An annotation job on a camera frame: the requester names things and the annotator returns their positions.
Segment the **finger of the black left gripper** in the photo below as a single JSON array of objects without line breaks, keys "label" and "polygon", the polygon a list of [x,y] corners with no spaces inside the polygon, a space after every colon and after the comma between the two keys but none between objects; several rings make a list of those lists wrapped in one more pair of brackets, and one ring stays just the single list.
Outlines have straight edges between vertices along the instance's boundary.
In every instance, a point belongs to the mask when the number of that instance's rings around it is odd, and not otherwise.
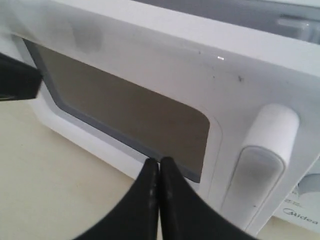
[{"label": "finger of the black left gripper", "polygon": [[38,95],[42,74],[37,69],[5,54],[0,55],[0,100],[32,100]]}]

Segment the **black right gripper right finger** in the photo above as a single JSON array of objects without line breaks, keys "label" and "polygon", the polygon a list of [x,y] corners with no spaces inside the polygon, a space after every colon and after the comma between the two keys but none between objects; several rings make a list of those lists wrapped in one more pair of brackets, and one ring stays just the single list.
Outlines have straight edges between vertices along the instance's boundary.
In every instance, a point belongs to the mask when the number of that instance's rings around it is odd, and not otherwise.
[{"label": "black right gripper right finger", "polygon": [[171,157],[160,161],[159,209],[164,240],[249,240],[208,206],[185,180]]}]

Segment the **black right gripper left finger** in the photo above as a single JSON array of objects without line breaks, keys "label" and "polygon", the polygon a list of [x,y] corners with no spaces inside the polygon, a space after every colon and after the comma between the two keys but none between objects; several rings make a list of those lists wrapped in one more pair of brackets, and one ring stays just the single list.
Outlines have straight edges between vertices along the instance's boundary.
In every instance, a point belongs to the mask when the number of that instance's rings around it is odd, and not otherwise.
[{"label": "black right gripper left finger", "polygon": [[77,240],[155,240],[158,232],[159,165],[148,158],[128,192]]}]

